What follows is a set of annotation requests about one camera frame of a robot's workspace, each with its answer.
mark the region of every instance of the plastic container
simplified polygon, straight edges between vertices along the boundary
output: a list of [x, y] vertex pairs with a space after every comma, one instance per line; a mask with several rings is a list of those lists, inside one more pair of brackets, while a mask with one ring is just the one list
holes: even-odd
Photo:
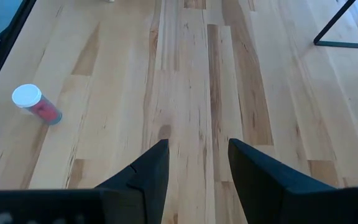
[[56, 109], [34, 84], [17, 87], [12, 93], [12, 101], [17, 107], [27, 109], [49, 125], [57, 124], [62, 119], [62, 112]]

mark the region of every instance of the wooden floor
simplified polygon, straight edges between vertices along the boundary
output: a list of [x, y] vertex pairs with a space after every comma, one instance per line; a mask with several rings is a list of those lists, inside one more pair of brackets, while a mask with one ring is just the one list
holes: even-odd
[[[343, 4], [38, 0], [0, 74], [0, 189], [94, 187], [163, 138], [163, 223], [246, 222], [229, 138], [358, 185], [358, 50], [312, 44]], [[358, 42], [358, 0], [324, 39]], [[60, 124], [11, 103], [30, 82]]]

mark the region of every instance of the white cap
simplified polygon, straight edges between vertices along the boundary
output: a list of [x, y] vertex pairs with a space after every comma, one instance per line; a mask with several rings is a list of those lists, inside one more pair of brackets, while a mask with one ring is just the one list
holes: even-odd
[[34, 84], [24, 84], [12, 93], [12, 101], [20, 108], [36, 105], [41, 100], [41, 90]]

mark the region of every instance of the white lid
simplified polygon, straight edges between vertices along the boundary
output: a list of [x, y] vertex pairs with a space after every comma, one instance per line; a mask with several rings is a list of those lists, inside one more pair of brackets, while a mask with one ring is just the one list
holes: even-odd
[[12, 93], [12, 101], [20, 108], [36, 105], [41, 100], [41, 90], [34, 84], [24, 84]]

